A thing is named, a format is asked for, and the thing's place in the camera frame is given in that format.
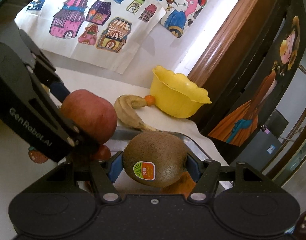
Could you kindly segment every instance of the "green and orange sticker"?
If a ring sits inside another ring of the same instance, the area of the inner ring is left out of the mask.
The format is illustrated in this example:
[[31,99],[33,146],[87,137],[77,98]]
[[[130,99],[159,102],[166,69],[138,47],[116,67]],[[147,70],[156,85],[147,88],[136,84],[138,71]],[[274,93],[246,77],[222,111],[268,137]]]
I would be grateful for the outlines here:
[[150,162],[137,162],[133,166],[133,171],[140,179],[154,180],[155,179],[155,165]]

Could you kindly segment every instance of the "kiwi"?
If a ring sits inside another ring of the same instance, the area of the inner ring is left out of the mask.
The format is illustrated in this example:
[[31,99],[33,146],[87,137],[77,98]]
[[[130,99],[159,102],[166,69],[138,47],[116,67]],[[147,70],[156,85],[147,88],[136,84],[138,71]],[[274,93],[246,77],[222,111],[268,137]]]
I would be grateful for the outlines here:
[[167,132],[143,132],[124,149],[125,172],[135,181],[166,187],[178,181],[185,169],[188,147]]

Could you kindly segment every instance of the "cartoon girl's face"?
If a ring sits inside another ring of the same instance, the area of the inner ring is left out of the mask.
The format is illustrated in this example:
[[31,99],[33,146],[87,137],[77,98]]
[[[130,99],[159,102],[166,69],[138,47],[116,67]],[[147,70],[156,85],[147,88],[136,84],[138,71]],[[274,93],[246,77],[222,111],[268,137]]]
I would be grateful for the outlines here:
[[289,59],[293,52],[293,44],[295,42],[295,36],[296,36],[295,31],[293,31],[291,35],[288,36],[288,38],[286,39],[287,48],[286,48],[285,53],[281,56],[281,60],[283,64],[286,64],[287,62],[289,62]]

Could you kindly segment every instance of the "painting of woman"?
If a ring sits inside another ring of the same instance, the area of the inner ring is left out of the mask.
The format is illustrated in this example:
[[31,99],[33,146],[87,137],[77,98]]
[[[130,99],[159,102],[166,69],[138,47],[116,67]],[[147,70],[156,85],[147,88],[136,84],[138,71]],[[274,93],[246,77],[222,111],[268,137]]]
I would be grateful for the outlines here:
[[241,146],[254,132],[258,125],[258,114],[272,93],[278,82],[289,71],[296,59],[300,40],[300,28],[298,16],[293,18],[291,31],[282,41],[279,50],[279,58],[273,64],[271,72],[267,75],[253,94],[251,100],[239,106],[227,115],[208,134],[232,145]]

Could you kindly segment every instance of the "banana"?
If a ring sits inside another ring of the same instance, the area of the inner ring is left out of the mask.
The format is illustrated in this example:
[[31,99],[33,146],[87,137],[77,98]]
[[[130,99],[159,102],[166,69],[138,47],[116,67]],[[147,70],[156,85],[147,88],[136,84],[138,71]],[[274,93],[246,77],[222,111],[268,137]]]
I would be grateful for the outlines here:
[[158,131],[156,128],[145,124],[134,109],[147,106],[144,98],[135,95],[120,96],[114,103],[117,117],[126,125],[142,131]]

